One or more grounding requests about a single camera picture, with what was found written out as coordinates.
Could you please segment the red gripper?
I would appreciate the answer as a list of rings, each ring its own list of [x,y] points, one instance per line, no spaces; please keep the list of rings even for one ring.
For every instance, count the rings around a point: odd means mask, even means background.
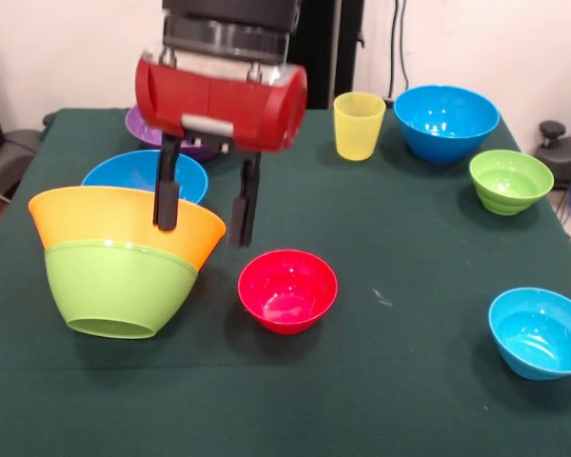
[[[153,224],[161,231],[177,226],[180,138],[207,136],[253,151],[241,154],[241,186],[228,231],[231,246],[246,248],[260,183],[261,153],[256,151],[275,152],[293,143],[305,115],[306,71],[292,64],[252,64],[185,51],[175,56],[171,66],[159,61],[158,52],[145,50],[135,73],[138,109],[149,126],[164,132]]]

